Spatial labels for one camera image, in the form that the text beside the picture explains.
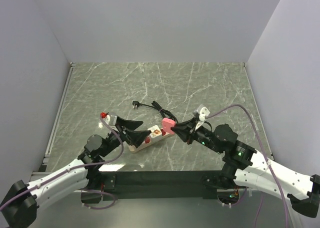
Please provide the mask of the beige power strip red sockets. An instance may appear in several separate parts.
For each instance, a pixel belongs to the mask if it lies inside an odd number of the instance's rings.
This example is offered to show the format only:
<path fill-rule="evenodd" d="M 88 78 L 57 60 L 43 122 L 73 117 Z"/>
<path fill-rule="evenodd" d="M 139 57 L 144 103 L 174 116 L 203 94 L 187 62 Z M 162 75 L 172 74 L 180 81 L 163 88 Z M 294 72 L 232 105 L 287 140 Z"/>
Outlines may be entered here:
<path fill-rule="evenodd" d="M 128 148 L 130 152 L 136 153 L 144 148 L 147 148 L 158 141 L 171 137 L 172 134 L 165 132 L 162 127 L 157 125 L 148 128 L 151 131 L 150 135 L 144 140 L 144 142 L 139 146 L 135 147 L 134 145 L 129 145 Z"/>

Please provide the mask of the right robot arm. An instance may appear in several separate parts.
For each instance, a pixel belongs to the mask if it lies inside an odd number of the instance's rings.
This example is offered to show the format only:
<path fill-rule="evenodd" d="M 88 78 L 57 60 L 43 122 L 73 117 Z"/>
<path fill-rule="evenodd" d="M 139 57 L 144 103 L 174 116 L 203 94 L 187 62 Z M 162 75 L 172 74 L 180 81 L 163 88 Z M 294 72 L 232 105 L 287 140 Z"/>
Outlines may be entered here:
<path fill-rule="evenodd" d="M 289 201 L 293 210 L 315 218 L 320 207 L 319 175 L 304 175 L 275 161 L 238 140 L 228 124 L 214 130 L 198 126 L 193 118 L 171 127 L 183 142 L 194 141 L 223 154 L 224 165 L 218 178 L 212 182 L 218 188 L 245 186 Z"/>

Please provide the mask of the pink plug adapter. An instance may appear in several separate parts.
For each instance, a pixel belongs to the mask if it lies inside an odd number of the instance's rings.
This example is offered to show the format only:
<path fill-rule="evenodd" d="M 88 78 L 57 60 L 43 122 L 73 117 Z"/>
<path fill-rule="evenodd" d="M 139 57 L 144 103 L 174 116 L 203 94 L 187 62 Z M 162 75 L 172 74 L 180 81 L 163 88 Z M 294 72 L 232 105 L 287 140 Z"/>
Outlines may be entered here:
<path fill-rule="evenodd" d="M 162 129 L 165 133 L 174 134 L 175 132 L 172 131 L 172 128 L 175 127 L 176 122 L 169 118 L 162 119 Z"/>

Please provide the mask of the white cube socket adapter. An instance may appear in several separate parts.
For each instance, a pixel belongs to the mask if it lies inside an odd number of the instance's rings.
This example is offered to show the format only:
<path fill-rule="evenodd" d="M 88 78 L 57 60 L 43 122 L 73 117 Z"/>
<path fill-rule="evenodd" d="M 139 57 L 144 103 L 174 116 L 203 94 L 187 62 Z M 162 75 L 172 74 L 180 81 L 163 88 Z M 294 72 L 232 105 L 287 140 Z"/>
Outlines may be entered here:
<path fill-rule="evenodd" d="M 163 135 L 161 129 L 157 125 L 150 127 L 148 130 L 151 131 L 149 135 L 151 139 L 159 139 Z"/>

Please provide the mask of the pink cube socket adapter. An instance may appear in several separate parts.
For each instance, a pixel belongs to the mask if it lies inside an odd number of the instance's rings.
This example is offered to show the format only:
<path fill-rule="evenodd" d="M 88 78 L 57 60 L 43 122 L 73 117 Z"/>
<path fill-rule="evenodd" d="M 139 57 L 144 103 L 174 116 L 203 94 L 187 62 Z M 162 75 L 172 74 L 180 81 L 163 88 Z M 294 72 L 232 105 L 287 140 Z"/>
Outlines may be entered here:
<path fill-rule="evenodd" d="M 151 138 L 150 138 L 149 136 L 146 137 L 145 140 L 144 140 L 144 142 L 145 142 L 145 144 L 150 143 L 150 142 L 151 142 Z"/>

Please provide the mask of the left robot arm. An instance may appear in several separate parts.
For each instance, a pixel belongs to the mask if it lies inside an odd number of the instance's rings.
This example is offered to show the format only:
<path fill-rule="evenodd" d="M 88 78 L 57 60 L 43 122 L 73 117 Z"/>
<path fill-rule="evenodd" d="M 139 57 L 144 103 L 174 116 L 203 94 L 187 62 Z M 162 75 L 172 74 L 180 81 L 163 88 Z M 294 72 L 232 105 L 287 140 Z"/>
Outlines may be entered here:
<path fill-rule="evenodd" d="M 142 121 L 125 120 L 101 114 L 100 121 L 109 130 L 107 137 L 92 135 L 83 152 L 63 168 L 38 180 L 15 182 L 0 204 L 0 211 L 9 227 L 29 227 L 37 217 L 37 211 L 45 209 L 76 190 L 93 189 L 100 184 L 100 168 L 103 159 L 124 143 L 139 147 L 150 135 L 150 130 L 138 131 Z"/>

